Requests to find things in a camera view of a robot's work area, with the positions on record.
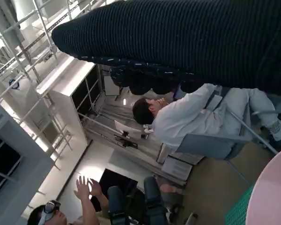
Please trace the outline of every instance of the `goggles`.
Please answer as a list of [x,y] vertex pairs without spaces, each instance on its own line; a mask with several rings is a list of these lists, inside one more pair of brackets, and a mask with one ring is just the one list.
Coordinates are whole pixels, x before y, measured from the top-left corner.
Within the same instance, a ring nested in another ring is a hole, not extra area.
[[52,217],[54,216],[54,212],[56,210],[59,210],[59,207],[60,207],[60,203],[58,201],[51,200],[47,202],[42,211],[42,216],[38,222],[38,225],[44,225],[45,222],[52,219]]

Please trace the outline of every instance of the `white cabinet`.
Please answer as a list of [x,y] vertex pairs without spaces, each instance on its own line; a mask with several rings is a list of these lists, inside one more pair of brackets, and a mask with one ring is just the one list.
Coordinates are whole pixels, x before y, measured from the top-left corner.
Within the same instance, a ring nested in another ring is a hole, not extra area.
[[88,114],[100,94],[97,67],[92,62],[74,60],[63,73],[49,95],[67,130],[87,143],[81,124],[83,117],[78,113]]

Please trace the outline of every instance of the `pink round table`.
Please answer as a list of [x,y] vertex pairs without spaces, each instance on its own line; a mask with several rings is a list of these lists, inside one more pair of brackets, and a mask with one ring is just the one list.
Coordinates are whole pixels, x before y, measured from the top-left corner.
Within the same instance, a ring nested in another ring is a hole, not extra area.
[[264,168],[252,191],[246,225],[281,225],[281,152]]

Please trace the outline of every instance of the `gray chair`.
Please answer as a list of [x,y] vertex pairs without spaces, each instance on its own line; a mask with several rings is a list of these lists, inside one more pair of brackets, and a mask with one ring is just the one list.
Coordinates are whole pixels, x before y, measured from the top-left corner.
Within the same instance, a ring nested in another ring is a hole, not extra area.
[[250,109],[249,106],[247,106],[239,135],[187,134],[176,152],[225,160],[227,164],[249,184],[246,178],[229,160],[237,156],[246,143],[252,141],[252,134],[249,129],[247,129],[250,125]]
[[[229,89],[220,88],[216,94],[224,96]],[[245,177],[237,170],[237,168],[230,162],[230,159],[234,158],[242,150],[243,146],[248,142],[261,143],[266,146],[273,154],[278,154],[264,138],[258,135],[251,128],[251,117],[249,104],[244,111],[243,119],[240,119],[233,111],[227,107],[227,113],[230,113],[236,120],[238,120],[242,126],[239,135],[226,135],[226,134],[187,134],[180,146],[177,149],[177,153],[189,153],[194,155],[201,155],[209,158],[216,158],[226,160],[226,162],[235,170],[238,175],[249,184]],[[263,111],[254,112],[252,115],[260,113],[281,113],[281,110],[276,111]]]

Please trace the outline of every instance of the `dark knit fabric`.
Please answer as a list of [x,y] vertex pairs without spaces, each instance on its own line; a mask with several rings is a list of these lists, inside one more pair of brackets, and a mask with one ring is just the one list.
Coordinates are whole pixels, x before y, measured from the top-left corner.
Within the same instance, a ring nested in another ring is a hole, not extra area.
[[281,94],[281,0],[119,1],[58,26],[52,38],[81,60],[138,60],[177,69],[182,81]]

